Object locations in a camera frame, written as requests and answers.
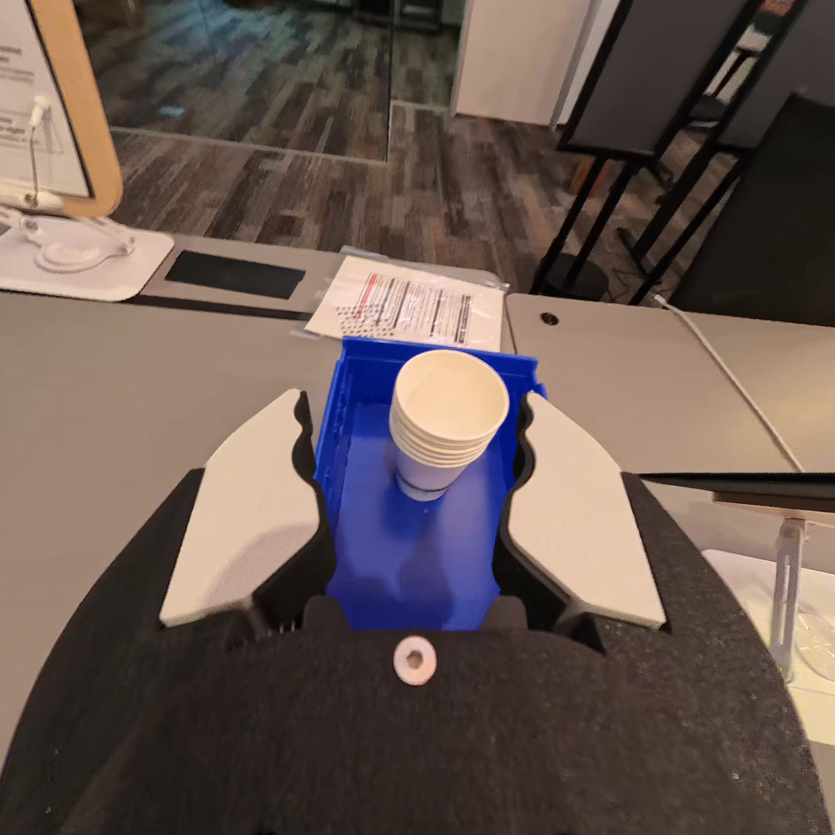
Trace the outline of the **glass partition panel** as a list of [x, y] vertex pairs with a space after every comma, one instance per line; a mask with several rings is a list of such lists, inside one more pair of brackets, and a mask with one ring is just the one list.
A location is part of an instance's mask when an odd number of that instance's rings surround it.
[[382, 164], [395, 106], [444, 111], [457, 2], [75, 2], [114, 137]]

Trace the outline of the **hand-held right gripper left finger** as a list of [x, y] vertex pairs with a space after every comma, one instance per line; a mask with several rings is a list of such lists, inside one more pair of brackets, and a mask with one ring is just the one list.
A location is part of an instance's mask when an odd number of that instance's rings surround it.
[[276, 631], [303, 620], [337, 568], [316, 469], [303, 390], [287, 390], [224, 440], [202, 471], [160, 609], [165, 627], [225, 611], [260, 611]]

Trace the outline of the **white door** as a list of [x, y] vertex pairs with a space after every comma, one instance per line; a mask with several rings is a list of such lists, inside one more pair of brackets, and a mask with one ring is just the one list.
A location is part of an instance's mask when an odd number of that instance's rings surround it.
[[597, 14], [591, 1], [467, 1], [450, 112], [551, 125]]

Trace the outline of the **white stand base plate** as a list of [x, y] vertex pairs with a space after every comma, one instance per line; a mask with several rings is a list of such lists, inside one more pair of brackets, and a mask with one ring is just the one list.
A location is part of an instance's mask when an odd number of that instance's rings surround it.
[[[703, 556], [769, 643], [774, 563], [720, 550]], [[834, 576], [802, 568], [788, 691], [808, 738], [834, 745]]]
[[171, 235], [107, 218], [58, 218], [3, 207], [1, 288], [119, 302], [137, 296], [172, 253]]

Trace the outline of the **blue plastic bin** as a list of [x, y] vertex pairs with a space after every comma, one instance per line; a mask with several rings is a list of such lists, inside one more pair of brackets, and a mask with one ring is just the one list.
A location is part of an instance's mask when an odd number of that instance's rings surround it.
[[402, 366], [429, 346], [345, 337], [316, 449], [336, 572], [327, 593], [356, 630], [476, 631], [499, 596], [493, 554], [515, 483], [524, 395], [546, 397], [538, 360], [470, 351], [498, 372], [509, 413], [487, 450], [441, 498], [421, 503], [395, 480], [389, 410]]

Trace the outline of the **paper sheet in plastic sleeve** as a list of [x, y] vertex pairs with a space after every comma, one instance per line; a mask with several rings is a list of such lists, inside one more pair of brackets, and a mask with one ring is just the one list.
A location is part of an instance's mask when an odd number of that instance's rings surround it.
[[501, 351], [508, 285], [495, 274], [397, 261], [346, 248], [315, 292], [301, 330], [315, 339], [364, 337]]

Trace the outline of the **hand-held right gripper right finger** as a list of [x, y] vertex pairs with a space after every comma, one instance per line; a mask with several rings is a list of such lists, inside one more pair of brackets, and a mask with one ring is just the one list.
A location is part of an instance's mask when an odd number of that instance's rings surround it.
[[569, 631], [591, 616], [651, 631], [661, 594], [620, 465], [542, 395], [520, 403], [514, 483], [493, 556], [502, 596], [531, 631]]

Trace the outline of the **printed instruction sheet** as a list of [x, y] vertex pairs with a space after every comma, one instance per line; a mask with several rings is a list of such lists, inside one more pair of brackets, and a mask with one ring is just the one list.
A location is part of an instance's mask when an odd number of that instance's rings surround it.
[[30, 2], [1, 2], [1, 182], [88, 199], [87, 170]]

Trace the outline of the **wooden document stand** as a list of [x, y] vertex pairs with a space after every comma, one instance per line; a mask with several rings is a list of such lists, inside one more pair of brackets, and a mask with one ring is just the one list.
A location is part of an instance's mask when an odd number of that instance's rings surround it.
[[44, 36], [92, 196], [81, 199], [45, 191], [2, 189], [2, 205], [41, 214], [108, 217], [120, 204], [123, 181], [74, 5], [68, 1], [26, 2], [31, 3]]

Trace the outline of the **black sign stand with pole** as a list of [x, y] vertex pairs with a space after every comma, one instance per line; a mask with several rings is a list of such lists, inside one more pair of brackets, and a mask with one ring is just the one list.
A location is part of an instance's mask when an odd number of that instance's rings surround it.
[[[670, 147], [686, 115], [757, 12], [756, 1], [619, 2], [558, 140], [592, 159], [530, 294], [601, 301], [609, 280], [590, 256], [632, 179]], [[565, 246], [609, 163], [621, 163], [579, 253]]]

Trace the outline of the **black board on metal arm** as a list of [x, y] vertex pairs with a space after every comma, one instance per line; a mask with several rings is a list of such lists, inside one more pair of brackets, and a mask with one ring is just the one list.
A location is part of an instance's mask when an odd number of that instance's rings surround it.
[[776, 543], [769, 650], [786, 683], [794, 673], [802, 558], [812, 525], [833, 527], [833, 474], [642, 474], [644, 481], [710, 492], [716, 504], [739, 505], [781, 520]]

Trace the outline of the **stack of nested white cups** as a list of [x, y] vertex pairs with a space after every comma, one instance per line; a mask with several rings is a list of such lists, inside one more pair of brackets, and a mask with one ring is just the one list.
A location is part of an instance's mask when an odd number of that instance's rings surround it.
[[430, 350], [408, 360], [389, 413], [402, 493], [422, 503], [442, 497], [486, 451], [508, 410], [504, 381], [474, 355]]

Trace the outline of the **black framed panel stand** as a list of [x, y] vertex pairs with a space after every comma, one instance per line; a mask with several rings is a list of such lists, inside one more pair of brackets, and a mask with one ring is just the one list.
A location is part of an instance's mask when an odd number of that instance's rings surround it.
[[[834, 104], [833, 1], [795, 3], [788, 13], [788, 21], [763, 49], [735, 98], [667, 192], [641, 236], [634, 238], [627, 229], [618, 230], [643, 276], [641, 286], [629, 300], [630, 305], [640, 305], [661, 281], [685, 244], [741, 176], [779, 110], [794, 94], [828, 106]], [[670, 249], [655, 264], [646, 267], [645, 258], [652, 246], [714, 156], [721, 153], [733, 155], [736, 162]]]

